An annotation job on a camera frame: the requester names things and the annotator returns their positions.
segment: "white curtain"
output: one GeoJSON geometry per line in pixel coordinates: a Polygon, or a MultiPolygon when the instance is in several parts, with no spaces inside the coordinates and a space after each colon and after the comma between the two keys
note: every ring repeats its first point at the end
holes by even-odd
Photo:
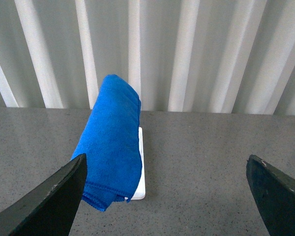
{"type": "Polygon", "coordinates": [[[0,106],[295,115],[295,0],[0,0],[0,106]]]}

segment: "microfiber towel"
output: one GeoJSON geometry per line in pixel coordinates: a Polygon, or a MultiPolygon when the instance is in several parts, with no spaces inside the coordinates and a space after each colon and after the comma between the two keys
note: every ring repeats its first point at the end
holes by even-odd
{"type": "Polygon", "coordinates": [[[117,75],[105,77],[72,158],[87,156],[88,174],[82,199],[105,211],[113,202],[128,202],[141,177],[139,118],[141,102],[117,75]]]}

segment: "white tray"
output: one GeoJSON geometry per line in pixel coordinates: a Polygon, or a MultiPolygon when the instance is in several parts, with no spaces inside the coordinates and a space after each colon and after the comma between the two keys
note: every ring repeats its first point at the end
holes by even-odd
{"type": "Polygon", "coordinates": [[[146,196],[146,182],[144,177],[144,155],[143,155],[143,137],[142,137],[142,128],[139,127],[139,150],[142,160],[142,174],[141,179],[138,185],[136,192],[134,193],[131,200],[141,200],[146,196]]]}

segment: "speckled countertop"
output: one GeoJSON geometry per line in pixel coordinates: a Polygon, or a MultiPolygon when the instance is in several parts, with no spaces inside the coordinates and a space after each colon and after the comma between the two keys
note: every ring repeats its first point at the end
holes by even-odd
{"type": "MultiPolygon", "coordinates": [[[[62,165],[90,110],[0,108],[0,211],[62,165]]],[[[268,236],[250,192],[255,154],[295,178],[295,117],[142,112],[143,200],[81,201],[70,235],[268,236]]]]}

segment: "blue towel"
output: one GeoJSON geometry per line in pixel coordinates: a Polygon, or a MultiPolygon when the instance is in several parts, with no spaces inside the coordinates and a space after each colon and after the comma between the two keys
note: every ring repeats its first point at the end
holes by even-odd
{"type": "Polygon", "coordinates": [[[127,82],[117,75],[106,76],[71,158],[86,153],[82,199],[100,211],[124,197],[129,202],[138,187],[140,109],[139,96],[127,82]]]}

